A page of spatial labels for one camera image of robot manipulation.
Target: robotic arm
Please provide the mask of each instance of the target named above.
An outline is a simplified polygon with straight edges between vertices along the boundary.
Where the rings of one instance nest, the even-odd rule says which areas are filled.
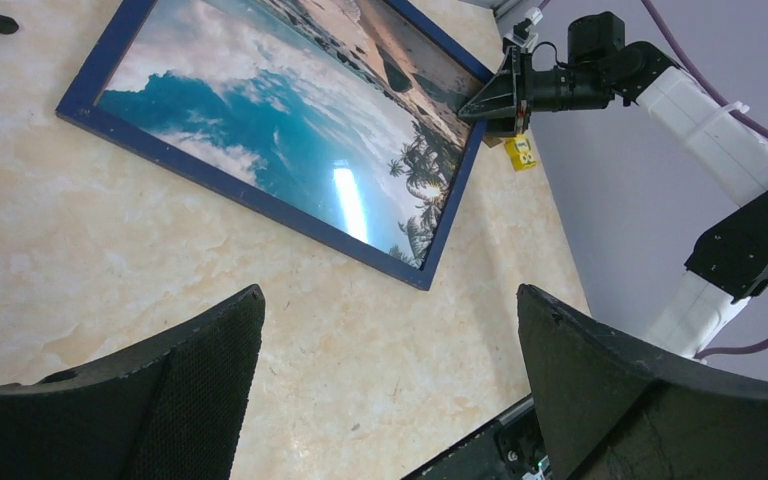
[[[529,38],[525,23],[515,37]],[[501,69],[461,119],[487,120],[488,135],[510,137],[528,129],[532,112],[604,109],[619,96],[682,142],[740,207],[699,238],[678,293],[644,336],[692,358],[768,285],[768,142],[731,115],[742,104],[721,107],[652,44],[626,46],[611,12],[573,22],[568,62],[548,71],[534,70],[530,38],[525,50],[506,39]]]

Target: textured black surface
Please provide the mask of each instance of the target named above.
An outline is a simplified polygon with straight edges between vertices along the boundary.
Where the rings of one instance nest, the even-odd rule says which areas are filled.
[[[0,387],[0,479],[230,474],[260,350],[257,286],[40,383]]]
[[[518,298],[556,479],[768,478],[768,382],[673,355],[536,287]]]

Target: black mesh texture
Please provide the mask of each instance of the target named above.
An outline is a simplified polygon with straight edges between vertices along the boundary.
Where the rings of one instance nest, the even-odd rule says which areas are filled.
[[[122,478],[228,478],[260,350],[262,298],[252,296],[166,360]]]

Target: beige table surface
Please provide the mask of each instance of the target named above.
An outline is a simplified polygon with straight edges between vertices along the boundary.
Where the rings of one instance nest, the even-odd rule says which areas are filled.
[[[232,478],[392,479],[529,392],[515,292],[584,296],[542,169],[482,146],[420,292],[85,133],[54,108],[118,5],[0,1],[0,384],[126,347],[251,283],[263,349]],[[492,15],[416,4],[491,69]]]

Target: beach photograph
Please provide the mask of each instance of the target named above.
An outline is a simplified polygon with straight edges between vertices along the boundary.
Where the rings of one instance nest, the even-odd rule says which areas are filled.
[[[422,268],[480,88],[384,0],[158,0],[97,105]]]

